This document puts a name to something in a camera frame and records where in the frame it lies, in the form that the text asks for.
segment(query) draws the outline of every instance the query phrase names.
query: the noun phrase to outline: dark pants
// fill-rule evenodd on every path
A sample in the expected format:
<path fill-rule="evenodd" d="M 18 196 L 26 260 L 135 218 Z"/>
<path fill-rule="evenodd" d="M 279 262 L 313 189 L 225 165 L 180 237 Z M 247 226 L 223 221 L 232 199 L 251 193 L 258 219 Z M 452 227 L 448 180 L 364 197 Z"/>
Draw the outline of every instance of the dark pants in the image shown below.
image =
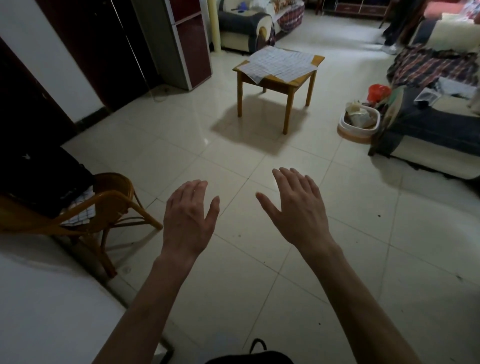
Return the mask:
<path fill-rule="evenodd" d="M 390 26 L 385 29 L 385 45 L 391 46 L 396 43 L 408 21 L 414 15 L 415 9 L 423 3 L 423 0 L 400 0 L 395 7 L 395 16 Z"/>

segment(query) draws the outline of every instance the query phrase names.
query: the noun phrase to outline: person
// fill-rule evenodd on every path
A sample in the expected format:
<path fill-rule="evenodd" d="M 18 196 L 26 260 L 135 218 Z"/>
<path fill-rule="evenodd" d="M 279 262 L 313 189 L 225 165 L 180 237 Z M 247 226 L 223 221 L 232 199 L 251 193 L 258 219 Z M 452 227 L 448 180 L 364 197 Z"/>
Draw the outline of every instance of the person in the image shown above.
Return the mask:
<path fill-rule="evenodd" d="M 274 169 L 273 175 L 281 210 L 264 194 L 256 197 L 317 276 L 357 362 L 420 363 L 334 241 L 315 182 L 293 168 Z M 215 230 L 220 199 L 212 200 L 204 217 L 206 187 L 207 181 L 186 182 L 168 199 L 161 253 L 93 364 L 151 362 L 179 289 Z"/>
<path fill-rule="evenodd" d="M 399 46 L 397 41 L 410 20 L 410 16 L 414 15 L 415 9 L 422 5 L 424 0 L 400 0 L 395 7 L 394 17 L 383 34 L 377 39 L 378 44 L 382 45 L 382 51 L 388 54 L 397 54 Z"/>

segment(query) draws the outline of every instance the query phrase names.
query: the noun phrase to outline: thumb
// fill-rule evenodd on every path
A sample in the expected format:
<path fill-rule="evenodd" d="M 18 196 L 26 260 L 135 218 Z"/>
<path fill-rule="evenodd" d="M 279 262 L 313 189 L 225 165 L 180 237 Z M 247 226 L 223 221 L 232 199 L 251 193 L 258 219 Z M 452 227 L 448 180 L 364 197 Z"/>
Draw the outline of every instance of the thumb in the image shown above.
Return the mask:
<path fill-rule="evenodd" d="M 205 217 L 205 222 L 208 225 L 208 228 L 212 231 L 215 230 L 216 219 L 218 217 L 218 213 L 220 212 L 220 197 L 216 196 L 210 203 L 210 209 L 207 212 L 207 216 Z"/>
<path fill-rule="evenodd" d="M 260 202 L 260 205 L 262 205 L 262 208 L 272 220 L 273 224 L 276 225 L 276 222 L 280 215 L 280 211 L 278 211 L 275 205 L 272 204 L 272 201 L 270 201 L 270 199 L 264 194 L 257 192 L 255 194 L 255 197 L 257 197 L 258 202 Z"/>

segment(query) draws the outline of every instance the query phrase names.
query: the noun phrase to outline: red refrigerator door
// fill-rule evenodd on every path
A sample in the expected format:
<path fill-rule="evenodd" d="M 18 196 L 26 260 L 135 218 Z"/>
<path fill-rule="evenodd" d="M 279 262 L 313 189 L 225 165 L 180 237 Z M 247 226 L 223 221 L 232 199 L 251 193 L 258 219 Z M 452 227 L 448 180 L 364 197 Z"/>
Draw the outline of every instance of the red refrigerator door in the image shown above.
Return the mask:
<path fill-rule="evenodd" d="M 170 3 L 175 23 L 201 10 L 199 0 L 165 0 L 165 2 Z"/>
<path fill-rule="evenodd" d="M 176 27 L 190 83 L 195 87 L 212 75 L 202 15 L 199 14 Z"/>

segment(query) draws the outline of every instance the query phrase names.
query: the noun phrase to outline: red plastic bag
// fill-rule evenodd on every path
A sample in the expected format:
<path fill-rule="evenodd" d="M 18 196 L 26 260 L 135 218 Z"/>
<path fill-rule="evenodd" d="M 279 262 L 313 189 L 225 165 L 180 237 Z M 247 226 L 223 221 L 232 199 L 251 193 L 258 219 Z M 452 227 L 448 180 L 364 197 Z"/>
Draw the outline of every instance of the red plastic bag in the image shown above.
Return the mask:
<path fill-rule="evenodd" d="M 385 97 L 389 97 L 392 93 L 392 89 L 388 86 L 381 85 L 381 84 L 374 84 L 368 88 L 368 102 L 380 102 Z"/>

